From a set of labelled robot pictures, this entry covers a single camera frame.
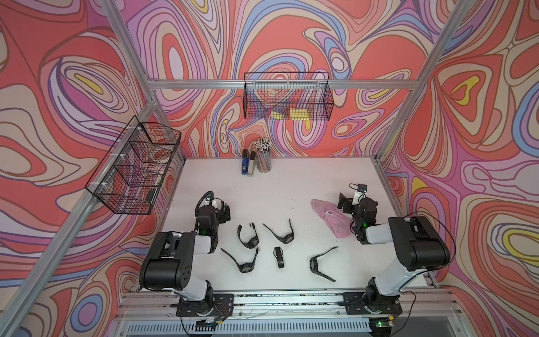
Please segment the pink microfibre cloth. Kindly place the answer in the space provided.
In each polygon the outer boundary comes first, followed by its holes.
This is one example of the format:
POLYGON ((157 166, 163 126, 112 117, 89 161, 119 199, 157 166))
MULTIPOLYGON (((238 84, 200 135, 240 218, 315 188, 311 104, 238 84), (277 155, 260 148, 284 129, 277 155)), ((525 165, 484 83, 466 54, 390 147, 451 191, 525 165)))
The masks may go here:
POLYGON ((324 221, 336 239, 345 239, 351 236, 351 219, 336 204, 320 199, 312 199, 310 204, 313 211, 324 221))

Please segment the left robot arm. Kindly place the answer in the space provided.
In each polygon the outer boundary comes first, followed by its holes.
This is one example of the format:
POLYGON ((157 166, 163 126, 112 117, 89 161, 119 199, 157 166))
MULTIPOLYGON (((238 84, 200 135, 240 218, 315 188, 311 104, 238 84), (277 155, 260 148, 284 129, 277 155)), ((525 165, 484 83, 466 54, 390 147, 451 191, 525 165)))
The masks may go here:
POLYGON ((173 292, 179 296, 176 316, 218 317, 233 313, 231 294, 215 295, 211 282, 193 273, 196 255, 213 254, 218 247, 219 226, 230 220, 230 208, 216 201, 213 191, 206 192, 195 206, 195 227, 190 232, 156 234, 140 269, 142 289, 173 292))

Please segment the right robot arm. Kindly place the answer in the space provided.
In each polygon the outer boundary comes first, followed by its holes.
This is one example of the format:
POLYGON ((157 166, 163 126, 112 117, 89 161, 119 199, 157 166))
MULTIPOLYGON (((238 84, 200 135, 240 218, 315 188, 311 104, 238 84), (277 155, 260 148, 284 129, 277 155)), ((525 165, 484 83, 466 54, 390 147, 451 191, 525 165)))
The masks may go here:
POLYGON ((352 216, 350 229, 363 245, 392 244, 396 258, 369 280, 365 292, 345 293, 348 314, 400 315, 400 296, 415 278, 452 262, 446 243, 425 216, 389 217, 377 223, 378 203, 366 196, 366 185, 356 184, 355 196, 339 194, 338 209, 352 216))

